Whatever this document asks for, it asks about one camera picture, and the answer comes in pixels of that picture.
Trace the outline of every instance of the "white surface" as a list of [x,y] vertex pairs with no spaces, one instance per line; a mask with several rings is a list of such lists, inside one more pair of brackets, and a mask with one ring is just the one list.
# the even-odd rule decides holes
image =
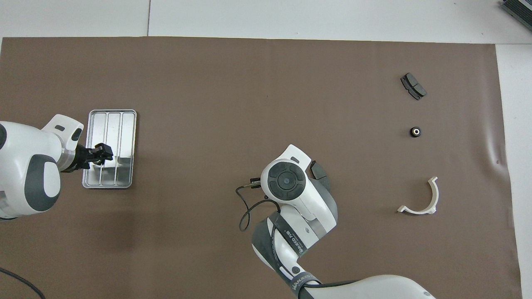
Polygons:
[[397,275],[378,275],[337,287],[305,289],[316,299],[435,299],[417,282]]
[[149,35],[532,43],[499,0],[152,0]]
[[[26,200],[26,177],[28,166],[36,154],[47,155],[57,161],[61,156],[61,140],[56,134],[14,122],[2,121],[8,136],[0,151],[0,181],[3,182],[7,200],[0,203],[0,217],[14,218],[40,213]],[[48,168],[49,175],[54,169]]]
[[277,159],[287,159],[290,160],[292,157],[296,158],[299,162],[296,162],[298,166],[305,171],[310,163],[312,162],[312,159],[305,154],[302,150],[300,150],[297,146],[290,144],[285,151],[281,154],[281,156],[278,156]]
[[312,245],[319,241],[312,227],[301,217],[301,214],[299,214],[295,207],[288,204],[283,205],[281,208],[281,216],[290,225],[294,233],[299,236],[306,248],[312,247]]
[[61,114],[56,114],[44,127],[43,131],[51,132],[59,136],[63,147],[68,151],[75,151],[78,146],[77,140],[72,140],[72,135],[77,129],[83,130],[83,124],[75,119]]
[[52,162],[44,163],[44,193],[48,197],[56,196],[61,190],[61,177],[57,164]]
[[149,0],[0,0],[0,38],[146,36]]
[[532,298],[532,45],[497,45],[523,298]]

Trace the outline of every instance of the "black nut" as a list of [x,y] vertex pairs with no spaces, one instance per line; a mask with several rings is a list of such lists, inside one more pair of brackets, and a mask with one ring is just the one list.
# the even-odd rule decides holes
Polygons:
[[410,129],[410,136],[417,138],[421,136],[421,128],[420,127],[413,127]]

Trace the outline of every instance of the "black strap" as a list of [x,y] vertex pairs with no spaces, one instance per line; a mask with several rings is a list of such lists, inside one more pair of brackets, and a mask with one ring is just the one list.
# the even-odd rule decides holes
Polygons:
[[314,275],[312,275],[310,272],[305,271],[305,272],[299,273],[296,277],[294,277],[290,281],[290,289],[292,290],[292,293],[294,293],[299,298],[299,292],[301,291],[301,288],[305,286],[305,284],[311,280],[314,280],[320,283],[319,280]]
[[273,226],[279,231],[290,247],[292,247],[292,250],[297,253],[297,256],[302,256],[309,250],[280,213],[274,212],[269,218]]

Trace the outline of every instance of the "aluminum tray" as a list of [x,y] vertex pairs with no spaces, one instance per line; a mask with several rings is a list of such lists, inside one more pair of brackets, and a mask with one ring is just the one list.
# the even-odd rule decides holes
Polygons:
[[128,188],[133,179],[135,154],[135,110],[92,110],[89,113],[86,147],[105,143],[113,149],[113,161],[103,166],[90,164],[83,170],[85,188]]

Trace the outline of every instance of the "black cable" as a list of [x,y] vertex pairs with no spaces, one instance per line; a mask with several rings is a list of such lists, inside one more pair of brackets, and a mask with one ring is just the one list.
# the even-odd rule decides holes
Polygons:
[[45,299],[44,298],[44,294],[43,292],[41,292],[36,286],[34,286],[31,282],[25,280],[24,278],[16,275],[15,273],[11,272],[11,271],[8,271],[4,268],[0,268],[0,272],[2,272],[3,274],[6,274],[6,275],[9,275],[11,277],[13,277],[14,279],[24,283],[25,285],[29,286],[32,290],[34,290],[35,293],[37,293],[37,295],[39,295],[40,299]]
[[[261,200],[261,201],[257,202],[256,204],[252,205],[251,207],[248,206],[247,202],[244,199],[244,197],[242,196],[242,194],[240,194],[240,192],[238,192],[240,189],[243,189],[243,188],[245,188],[245,186],[240,186],[240,187],[236,188],[236,190],[235,190],[236,194],[244,202],[244,204],[246,205],[246,209],[247,209],[246,212],[244,213],[244,215],[242,215],[242,218],[240,219],[240,222],[238,223],[238,229],[240,229],[240,231],[246,231],[248,229],[248,227],[250,226],[250,222],[251,222],[251,210],[253,210],[254,208],[256,208],[258,205],[260,205],[262,203],[271,202],[277,207],[277,212],[279,212],[279,213],[281,212],[281,208],[279,207],[279,204],[277,202],[273,201],[273,200],[268,199],[267,197],[264,197],[265,198],[264,200]],[[242,222],[244,222],[244,219],[246,218],[246,216],[247,216],[247,223],[246,223],[246,226],[244,228],[242,228]]]

